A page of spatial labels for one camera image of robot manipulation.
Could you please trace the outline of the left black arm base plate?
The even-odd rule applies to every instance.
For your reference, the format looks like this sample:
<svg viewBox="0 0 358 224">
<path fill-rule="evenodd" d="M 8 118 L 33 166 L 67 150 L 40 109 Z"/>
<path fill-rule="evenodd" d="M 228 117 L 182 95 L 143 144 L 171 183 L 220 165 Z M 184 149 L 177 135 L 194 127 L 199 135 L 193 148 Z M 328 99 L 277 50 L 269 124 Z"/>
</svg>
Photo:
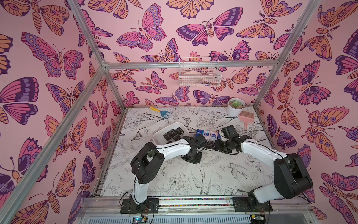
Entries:
<svg viewBox="0 0 358 224">
<path fill-rule="evenodd" d="M 139 214 L 139 213 L 158 213 L 159 199 L 148 198 L 141 204 L 136 204 L 134 199 L 124 199 L 122 201 L 121 214 Z"/>
</svg>

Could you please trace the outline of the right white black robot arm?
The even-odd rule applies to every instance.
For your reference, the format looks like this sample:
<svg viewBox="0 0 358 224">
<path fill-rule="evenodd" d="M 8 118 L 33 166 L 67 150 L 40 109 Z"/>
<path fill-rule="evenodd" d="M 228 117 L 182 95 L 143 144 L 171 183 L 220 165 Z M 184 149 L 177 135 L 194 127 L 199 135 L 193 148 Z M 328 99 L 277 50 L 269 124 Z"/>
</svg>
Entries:
<svg viewBox="0 0 358 224">
<path fill-rule="evenodd" d="M 271 200 L 292 199 L 313 187 L 313 181 L 300 155 L 286 154 L 253 142 L 247 135 L 240 136 L 232 125 L 222 128 L 219 134 L 222 134 L 225 140 L 218 139 L 214 142 L 215 151 L 228 155 L 232 155 L 232 151 L 245 153 L 274 171 L 271 184 L 248 193 L 248 204 L 251 207 Z"/>
</svg>

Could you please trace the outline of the pink white tissue pack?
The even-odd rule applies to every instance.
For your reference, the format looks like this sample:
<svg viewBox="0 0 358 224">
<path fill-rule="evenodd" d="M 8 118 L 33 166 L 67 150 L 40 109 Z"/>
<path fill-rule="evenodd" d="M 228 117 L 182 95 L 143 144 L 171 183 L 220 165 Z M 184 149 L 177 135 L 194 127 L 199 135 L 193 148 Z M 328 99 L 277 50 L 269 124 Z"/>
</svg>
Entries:
<svg viewBox="0 0 358 224">
<path fill-rule="evenodd" d="M 203 130 L 203 136 L 206 138 L 206 140 L 210 140 L 211 131 Z"/>
</svg>

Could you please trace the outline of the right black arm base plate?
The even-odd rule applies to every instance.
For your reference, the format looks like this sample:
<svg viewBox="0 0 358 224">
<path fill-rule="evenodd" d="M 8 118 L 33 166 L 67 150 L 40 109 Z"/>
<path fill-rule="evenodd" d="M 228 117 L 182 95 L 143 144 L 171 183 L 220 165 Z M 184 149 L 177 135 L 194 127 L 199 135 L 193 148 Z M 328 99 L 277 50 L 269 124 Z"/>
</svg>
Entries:
<svg viewBox="0 0 358 224">
<path fill-rule="evenodd" d="M 269 202 L 260 203 L 253 197 L 233 197 L 232 204 L 235 212 L 271 212 L 272 206 Z"/>
</svg>

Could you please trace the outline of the white plastic storage box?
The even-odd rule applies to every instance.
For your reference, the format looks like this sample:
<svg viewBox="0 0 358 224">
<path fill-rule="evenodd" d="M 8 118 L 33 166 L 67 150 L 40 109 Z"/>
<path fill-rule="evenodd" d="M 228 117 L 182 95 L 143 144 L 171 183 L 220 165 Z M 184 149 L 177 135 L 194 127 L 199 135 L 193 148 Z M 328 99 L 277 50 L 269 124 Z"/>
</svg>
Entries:
<svg viewBox="0 0 358 224">
<path fill-rule="evenodd" d="M 180 122 L 175 122 L 160 129 L 153 135 L 155 145 L 164 145 L 171 141 L 177 141 L 183 136 L 189 136 L 188 129 Z"/>
</svg>

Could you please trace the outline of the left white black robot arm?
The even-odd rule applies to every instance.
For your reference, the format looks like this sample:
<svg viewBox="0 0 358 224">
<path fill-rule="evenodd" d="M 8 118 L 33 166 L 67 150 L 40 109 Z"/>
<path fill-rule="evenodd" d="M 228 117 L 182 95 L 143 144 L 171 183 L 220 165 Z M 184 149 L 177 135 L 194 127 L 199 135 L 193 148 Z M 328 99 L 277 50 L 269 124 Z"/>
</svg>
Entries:
<svg viewBox="0 0 358 224">
<path fill-rule="evenodd" d="M 131 198 L 136 205 L 146 202 L 149 183 L 156 177 L 162 164 L 172 158 L 181 157 L 184 161 L 198 164 L 201 161 L 201 148 L 207 146 L 203 135 L 184 136 L 178 141 L 165 145 L 146 143 L 131 161 L 134 186 Z"/>
</svg>

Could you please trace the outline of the blue pocket tissue pack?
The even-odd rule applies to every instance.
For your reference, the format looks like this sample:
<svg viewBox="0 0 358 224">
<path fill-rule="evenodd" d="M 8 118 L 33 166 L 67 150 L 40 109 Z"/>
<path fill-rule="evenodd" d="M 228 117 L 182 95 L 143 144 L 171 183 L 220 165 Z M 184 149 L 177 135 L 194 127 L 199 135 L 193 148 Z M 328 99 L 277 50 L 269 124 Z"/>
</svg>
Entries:
<svg viewBox="0 0 358 224">
<path fill-rule="evenodd" d="M 198 135 L 200 135 L 200 134 L 203 135 L 203 134 L 204 134 L 204 131 L 203 131 L 203 130 L 200 130 L 200 129 L 197 129 L 195 136 L 198 136 Z"/>
</svg>

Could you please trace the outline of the light pink tissue pack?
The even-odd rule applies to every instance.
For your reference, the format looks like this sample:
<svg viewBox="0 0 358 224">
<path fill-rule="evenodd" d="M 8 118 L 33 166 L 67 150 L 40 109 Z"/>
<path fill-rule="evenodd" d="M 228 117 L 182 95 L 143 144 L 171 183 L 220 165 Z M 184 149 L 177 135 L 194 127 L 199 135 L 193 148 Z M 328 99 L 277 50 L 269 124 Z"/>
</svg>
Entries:
<svg viewBox="0 0 358 224">
<path fill-rule="evenodd" d="M 210 141 L 216 141 L 218 139 L 218 132 L 211 131 L 210 133 Z"/>
</svg>

